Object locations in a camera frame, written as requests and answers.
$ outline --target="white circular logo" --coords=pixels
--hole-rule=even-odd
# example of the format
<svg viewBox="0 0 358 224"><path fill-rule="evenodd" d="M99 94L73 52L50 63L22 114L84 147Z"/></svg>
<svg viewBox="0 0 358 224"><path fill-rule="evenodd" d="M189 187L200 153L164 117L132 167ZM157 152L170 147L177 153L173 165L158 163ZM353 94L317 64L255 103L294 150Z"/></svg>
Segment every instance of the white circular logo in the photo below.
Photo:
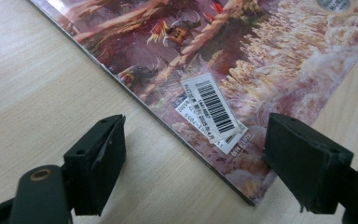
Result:
<svg viewBox="0 0 358 224"><path fill-rule="evenodd" d="M350 0L317 0L318 5L327 11L344 12L351 7Z"/></svg>

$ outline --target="wood grain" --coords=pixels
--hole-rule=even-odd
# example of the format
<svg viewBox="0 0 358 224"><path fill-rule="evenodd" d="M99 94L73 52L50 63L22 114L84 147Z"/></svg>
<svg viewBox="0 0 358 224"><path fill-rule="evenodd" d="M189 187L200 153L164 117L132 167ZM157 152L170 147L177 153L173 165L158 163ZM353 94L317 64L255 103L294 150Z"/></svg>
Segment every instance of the wood grain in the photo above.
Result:
<svg viewBox="0 0 358 224"><path fill-rule="evenodd" d="M280 179L247 205L31 4L0 0L0 202L115 114L127 117L128 161L103 215L75 223L340 223L342 207L300 214ZM352 150L358 168L358 62L313 127Z"/></svg>

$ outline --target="barcode sticker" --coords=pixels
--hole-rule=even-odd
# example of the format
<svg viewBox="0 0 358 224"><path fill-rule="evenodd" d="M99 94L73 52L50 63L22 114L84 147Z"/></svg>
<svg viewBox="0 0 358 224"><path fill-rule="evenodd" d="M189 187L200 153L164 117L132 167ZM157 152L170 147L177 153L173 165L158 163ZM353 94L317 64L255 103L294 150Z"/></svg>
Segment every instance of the barcode sticker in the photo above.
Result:
<svg viewBox="0 0 358 224"><path fill-rule="evenodd" d="M182 81L182 86L211 143L241 132L211 74L186 79Z"/></svg>
<svg viewBox="0 0 358 224"><path fill-rule="evenodd" d="M194 106L190 105L187 97L179 97L178 102L174 105L175 110L182 115L187 121L189 121L194 127L196 127L200 132L207 136L205 129L200 125L199 119L194 113ZM243 135L246 133L248 128L245 125L240 123L241 132L230 137L220 140L214 143L220 150L222 150L226 155L235 147L235 145L240 141Z"/></svg>

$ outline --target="table surface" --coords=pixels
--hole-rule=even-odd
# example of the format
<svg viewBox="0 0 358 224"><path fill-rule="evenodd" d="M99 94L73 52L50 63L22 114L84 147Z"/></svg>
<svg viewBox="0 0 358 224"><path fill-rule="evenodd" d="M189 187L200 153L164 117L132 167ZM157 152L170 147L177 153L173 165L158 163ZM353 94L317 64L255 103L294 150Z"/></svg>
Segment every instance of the table surface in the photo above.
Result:
<svg viewBox="0 0 358 224"><path fill-rule="evenodd" d="M0 0L0 203L19 178L62 155L97 120L124 114L128 160L101 217L75 223L340 223L299 213L278 178L249 206L27 1ZM313 128L355 153L358 62Z"/></svg>

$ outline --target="barcode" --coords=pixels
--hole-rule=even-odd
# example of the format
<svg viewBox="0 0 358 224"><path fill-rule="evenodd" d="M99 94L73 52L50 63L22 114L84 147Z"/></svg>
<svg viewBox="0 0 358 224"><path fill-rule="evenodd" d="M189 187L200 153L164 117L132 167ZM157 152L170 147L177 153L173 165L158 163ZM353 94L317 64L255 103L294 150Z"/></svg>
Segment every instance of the barcode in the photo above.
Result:
<svg viewBox="0 0 358 224"><path fill-rule="evenodd" d="M232 136L226 138L226 139L225 139L225 142L226 142L227 144L230 144L231 141L232 141L232 139L234 139L234 137L235 137L235 135L232 135Z"/></svg>
<svg viewBox="0 0 358 224"><path fill-rule="evenodd" d="M200 93L202 101L205 103L217 130L220 133L225 133L234 129L234 125L223 107L222 102L216 94L211 82L209 80L196 84L196 88Z"/></svg>

